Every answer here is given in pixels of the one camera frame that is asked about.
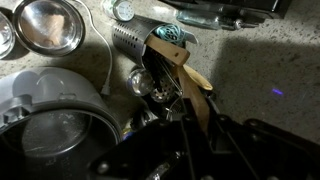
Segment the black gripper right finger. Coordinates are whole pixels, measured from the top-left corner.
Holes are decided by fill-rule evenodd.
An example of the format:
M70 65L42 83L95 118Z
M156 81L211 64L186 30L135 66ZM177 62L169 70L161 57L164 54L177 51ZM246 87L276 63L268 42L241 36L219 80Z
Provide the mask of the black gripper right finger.
M215 180L266 180L264 153L267 143L251 127L221 114L209 99L214 116L210 121L210 146Z

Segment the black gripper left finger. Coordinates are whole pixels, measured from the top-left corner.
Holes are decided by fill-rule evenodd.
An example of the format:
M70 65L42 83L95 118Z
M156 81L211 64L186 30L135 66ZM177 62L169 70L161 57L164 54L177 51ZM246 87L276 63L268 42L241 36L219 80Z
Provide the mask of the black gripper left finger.
M167 114L167 119L172 122L178 122L180 125L183 137L183 149L180 151L180 154L186 159L188 163L190 180L196 180L190 140L194 123L192 112L193 110L191 101L188 99L178 98L170 106Z

